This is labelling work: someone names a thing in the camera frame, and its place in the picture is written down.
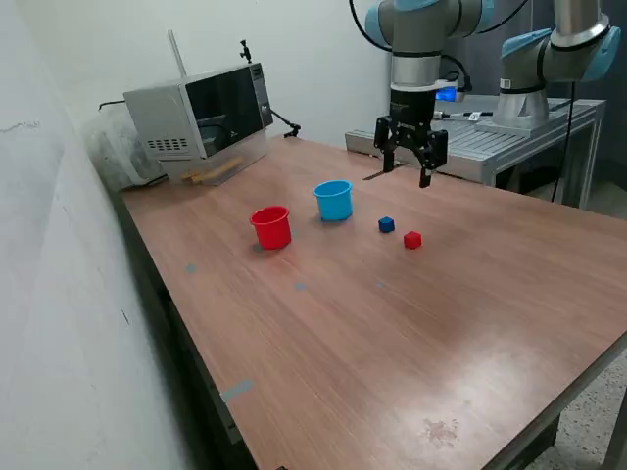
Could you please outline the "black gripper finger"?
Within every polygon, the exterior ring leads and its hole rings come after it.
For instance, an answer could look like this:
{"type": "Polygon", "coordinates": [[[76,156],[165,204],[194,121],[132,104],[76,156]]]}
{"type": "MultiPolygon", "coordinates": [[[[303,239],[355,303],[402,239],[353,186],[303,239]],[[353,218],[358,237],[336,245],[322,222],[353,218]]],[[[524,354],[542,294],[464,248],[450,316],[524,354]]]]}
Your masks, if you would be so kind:
{"type": "Polygon", "coordinates": [[[432,173],[447,163],[448,139],[446,130],[427,130],[418,136],[413,153],[420,164],[420,188],[429,187],[432,173]]]}
{"type": "Polygon", "coordinates": [[[398,135],[397,125],[390,116],[377,119],[373,145],[383,155],[383,171],[393,171],[395,168],[395,149],[398,146],[398,135]]]}

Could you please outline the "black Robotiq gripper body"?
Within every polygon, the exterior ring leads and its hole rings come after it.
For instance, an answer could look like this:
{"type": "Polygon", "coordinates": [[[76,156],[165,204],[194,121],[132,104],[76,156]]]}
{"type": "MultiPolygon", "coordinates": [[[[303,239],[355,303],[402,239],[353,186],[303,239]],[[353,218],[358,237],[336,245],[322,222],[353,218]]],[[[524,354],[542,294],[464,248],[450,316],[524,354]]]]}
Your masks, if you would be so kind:
{"type": "Polygon", "coordinates": [[[431,130],[435,90],[391,90],[389,148],[433,148],[437,134],[431,130]]]}

